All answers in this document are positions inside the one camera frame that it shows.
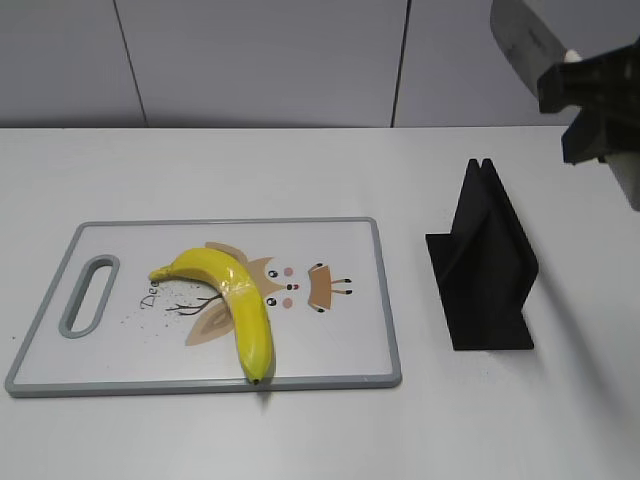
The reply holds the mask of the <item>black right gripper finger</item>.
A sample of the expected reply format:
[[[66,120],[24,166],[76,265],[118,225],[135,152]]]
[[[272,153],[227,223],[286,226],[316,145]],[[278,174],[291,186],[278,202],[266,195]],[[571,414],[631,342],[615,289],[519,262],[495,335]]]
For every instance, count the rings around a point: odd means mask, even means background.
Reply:
[[[639,113],[639,42],[577,62],[553,64],[537,81],[541,113],[566,107]]]
[[[639,152],[639,98],[577,97],[563,100],[579,114],[562,135],[563,161],[576,165],[607,155]]]

